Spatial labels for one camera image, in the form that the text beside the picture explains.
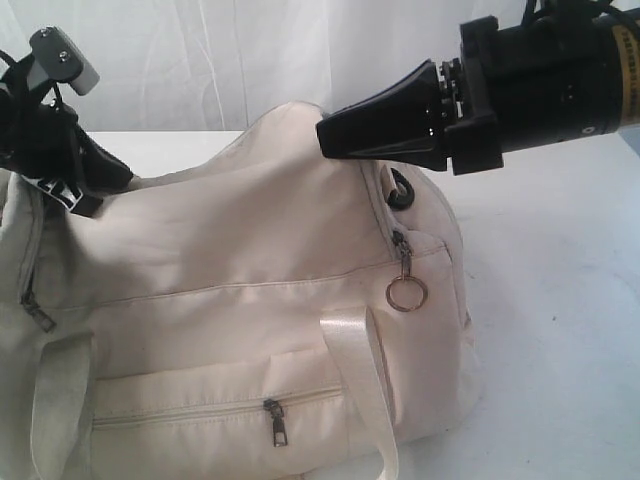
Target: table surface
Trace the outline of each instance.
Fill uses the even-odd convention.
[[[99,133],[141,176],[237,132]],[[640,479],[640,159],[618,135],[429,176],[465,238],[486,389],[453,431],[401,448],[402,480]],[[375,479],[376,455],[309,480]]]

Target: yellow label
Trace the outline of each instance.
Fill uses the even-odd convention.
[[[620,126],[640,123],[640,48],[626,27],[617,25],[612,31],[618,44],[622,71]]]

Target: key ring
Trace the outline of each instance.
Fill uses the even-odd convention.
[[[398,283],[413,283],[418,287],[420,287],[420,290],[422,291],[422,298],[420,299],[420,302],[411,307],[403,307],[402,305],[398,305],[396,301],[393,299],[393,291],[392,291],[393,287]],[[391,305],[391,307],[394,310],[397,310],[402,313],[415,312],[416,310],[419,310],[425,304],[428,297],[429,297],[429,289],[427,288],[425,283],[419,278],[412,277],[411,275],[400,275],[399,277],[394,278],[391,281],[391,283],[387,286],[387,302],[389,303],[389,305]]]

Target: white backdrop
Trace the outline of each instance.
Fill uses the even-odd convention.
[[[100,73],[66,93],[87,130],[240,130],[305,100],[332,111],[426,58],[457,56],[458,25],[517,23],[524,0],[0,0],[0,48],[65,30]]]

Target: white strap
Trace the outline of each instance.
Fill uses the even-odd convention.
[[[31,422],[31,458],[38,478],[90,479],[93,336],[48,343],[36,376]]]
[[[384,460],[378,480],[397,480],[398,448],[380,341],[371,312],[368,308],[328,312],[320,325],[329,353]]]

